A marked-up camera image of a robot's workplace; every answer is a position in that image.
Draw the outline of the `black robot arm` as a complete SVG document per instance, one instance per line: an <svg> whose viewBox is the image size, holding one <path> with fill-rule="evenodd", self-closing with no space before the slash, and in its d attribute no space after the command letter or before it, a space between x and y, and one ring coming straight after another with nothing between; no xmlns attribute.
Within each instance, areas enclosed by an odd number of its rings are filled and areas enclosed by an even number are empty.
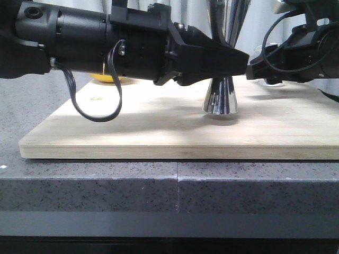
<svg viewBox="0 0 339 254"><path fill-rule="evenodd" d="M1 77L46 74L51 58L72 71L108 73L108 53L119 76L170 79L188 86L209 78L244 74L248 54L206 36L180 28L171 8L154 3L147 11L113 1L105 14L34 1L1 1Z"/></svg>

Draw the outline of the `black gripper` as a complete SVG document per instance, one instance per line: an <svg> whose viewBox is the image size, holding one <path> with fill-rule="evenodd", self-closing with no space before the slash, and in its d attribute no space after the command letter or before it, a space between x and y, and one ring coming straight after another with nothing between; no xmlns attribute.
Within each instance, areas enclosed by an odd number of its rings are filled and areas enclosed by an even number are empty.
<svg viewBox="0 0 339 254"><path fill-rule="evenodd" d="M173 79L189 86L209 78L242 75L249 55L206 36L194 26L180 29L171 21L171 7L153 3L147 11L112 1L108 37L118 46L113 63L119 76L152 80Z"/></svg>
<svg viewBox="0 0 339 254"><path fill-rule="evenodd" d="M338 78L338 1L283 1L289 10L305 15L306 23L292 29L283 47L282 73L272 69L255 48L246 69L247 80L266 85Z"/></svg>

